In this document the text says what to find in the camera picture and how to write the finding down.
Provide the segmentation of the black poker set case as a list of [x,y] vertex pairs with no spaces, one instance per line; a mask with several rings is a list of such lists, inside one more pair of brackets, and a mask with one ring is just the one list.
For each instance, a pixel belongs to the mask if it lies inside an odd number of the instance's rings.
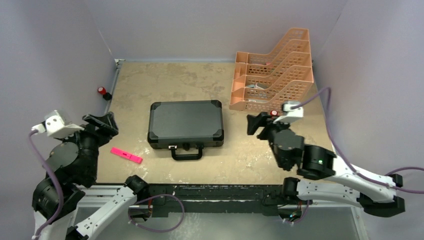
[[222,103],[217,99],[158,101],[150,106],[147,142],[169,150],[175,161],[195,161],[205,148],[224,144]]

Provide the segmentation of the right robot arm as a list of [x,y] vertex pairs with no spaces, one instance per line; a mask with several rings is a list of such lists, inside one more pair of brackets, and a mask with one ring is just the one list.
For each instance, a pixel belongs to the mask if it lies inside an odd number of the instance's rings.
[[340,202],[383,218],[405,212],[405,200],[393,189],[403,185],[399,174],[379,175],[362,168],[352,170],[333,151],[306,144],[304,137],[290,129],[290,124],[303,116],[302,108],[288,110],[283,115],[277,115],[275,110],[247,115],[247,134],[253,135],[262,127],[257,138],[268,141],[277,166],[285,171],[296,166],[296,174],[303,177],[284,179],[280,191],[284,202]]

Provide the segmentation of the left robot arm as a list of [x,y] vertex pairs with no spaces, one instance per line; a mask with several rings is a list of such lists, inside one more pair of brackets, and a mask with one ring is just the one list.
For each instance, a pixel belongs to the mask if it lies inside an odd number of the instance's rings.
[[86,114],[82,119],[84,124],[77,125],[54,110],[28,135],[32,138],[44,133],[59,141],[47,158],[39,158],[46,175],[32,195],[34,240],[94,240],[129,206],[142,205],[149,199],[149,184],[132,175],[111,200],[85,220],[72,224],[78,203],[85,196],[84,188],[97,182],[100,147],[119,133],[111,111],[103,116]]

